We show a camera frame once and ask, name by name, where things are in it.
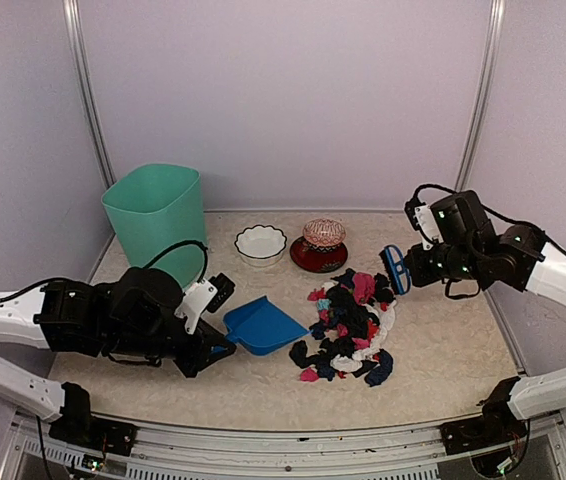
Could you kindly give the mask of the blue plastic dustpan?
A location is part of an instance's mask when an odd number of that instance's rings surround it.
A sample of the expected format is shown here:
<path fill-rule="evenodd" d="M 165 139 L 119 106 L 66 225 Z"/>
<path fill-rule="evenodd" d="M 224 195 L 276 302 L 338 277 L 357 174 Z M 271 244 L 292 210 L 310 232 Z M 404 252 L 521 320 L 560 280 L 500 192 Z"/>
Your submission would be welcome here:
<path fill-rule="evenodd" d="M 274 305 L 267 296 L 226 313 L 226 339 L 255 356 L 265 356 L 300 340 L 309 330 Z"/>

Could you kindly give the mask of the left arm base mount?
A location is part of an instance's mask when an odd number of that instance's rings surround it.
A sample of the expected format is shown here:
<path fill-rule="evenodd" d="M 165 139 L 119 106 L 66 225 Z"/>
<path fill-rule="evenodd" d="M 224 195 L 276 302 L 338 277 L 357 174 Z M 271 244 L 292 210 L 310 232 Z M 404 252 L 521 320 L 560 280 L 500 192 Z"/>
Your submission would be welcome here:
<path fill-rule="evenodd" d="M 78 384 L 65 382 L 61 389 L 63 405 L 60 417 L 49 423 L 51 438 L 103 454 L 131 455 L 138 432 L 136 425 L 94 416 L 90 395 Z"/>

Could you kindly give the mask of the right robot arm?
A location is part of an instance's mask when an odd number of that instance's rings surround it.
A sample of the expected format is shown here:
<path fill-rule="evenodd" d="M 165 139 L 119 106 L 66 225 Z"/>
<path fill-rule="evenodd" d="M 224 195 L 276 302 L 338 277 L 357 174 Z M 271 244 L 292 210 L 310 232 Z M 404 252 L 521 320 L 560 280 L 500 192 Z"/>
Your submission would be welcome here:
<path fill-rule="evenodd" d="M 552 300 L 566 308 L 566 250 L 540 227 L 509 220 L 499 234 L 491 222 L 496 211 L 473 190 L 445 191 L 427 204 L 417 194 L 404 211 L 420 236 L 404 258 L 412 286 L 435 282 L 446 287 L 473 281 L 479 291 L 501 282 L 517 291 Z M 517 420 L 566 408 L 566 367 L 537 376 L 501 381 L 476 419 L 474 433 L 486 444 L 498 442 Z"/>

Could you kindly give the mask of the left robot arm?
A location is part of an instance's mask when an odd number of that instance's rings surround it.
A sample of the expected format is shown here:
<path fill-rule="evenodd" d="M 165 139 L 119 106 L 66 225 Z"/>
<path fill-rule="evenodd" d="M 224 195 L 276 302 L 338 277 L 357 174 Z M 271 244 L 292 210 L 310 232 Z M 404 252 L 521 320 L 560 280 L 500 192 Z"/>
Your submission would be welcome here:
<path fill-rule="evenodd" d="M 235 351 L 202 318 L 232 296 L 235 284 L 224 274 L 200 273 L 182 288 L 156 265 L 184 246 L 207 250 L 200 241 L 178 242 L 145 266 L 128 268 L 116 282 L 89 285 L 54 277 L 0 293 L 0 343 L 129 366 L 158 368 L 168 360 L 185 377 L 196 377 Z M 2 357 L 0 396 L 53 427 L 63 426 L 81 444 L 96 443 L 103 434 L 85 389 L 44 379 Z"/>

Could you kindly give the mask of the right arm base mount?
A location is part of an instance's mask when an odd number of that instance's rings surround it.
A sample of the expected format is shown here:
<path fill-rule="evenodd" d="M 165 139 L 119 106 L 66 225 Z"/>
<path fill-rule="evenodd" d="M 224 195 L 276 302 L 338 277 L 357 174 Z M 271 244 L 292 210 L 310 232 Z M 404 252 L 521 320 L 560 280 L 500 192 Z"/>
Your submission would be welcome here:
<path fill-rule="evenodd" d="M 516 418 L 507 405 L 511 390 L 519 380 L 518 376 L 501 380 L 481 403 L 478 415 L 445 422 L 439 427 L 447 455 L 504 444 L 528 434 L 528 422 Z"/>

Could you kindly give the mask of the blue hand brush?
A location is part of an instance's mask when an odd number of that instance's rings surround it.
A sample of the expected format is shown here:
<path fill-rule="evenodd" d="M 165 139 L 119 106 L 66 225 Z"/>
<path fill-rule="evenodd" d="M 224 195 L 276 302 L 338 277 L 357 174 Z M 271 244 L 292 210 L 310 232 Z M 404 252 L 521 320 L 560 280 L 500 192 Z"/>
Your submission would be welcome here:
<path fill-rule="evenodd" d="M 379 256 L 394 294 L 406 295 L 411 289 L 411 278 L 401 250 L 396 245 L 386 245 Z"/>

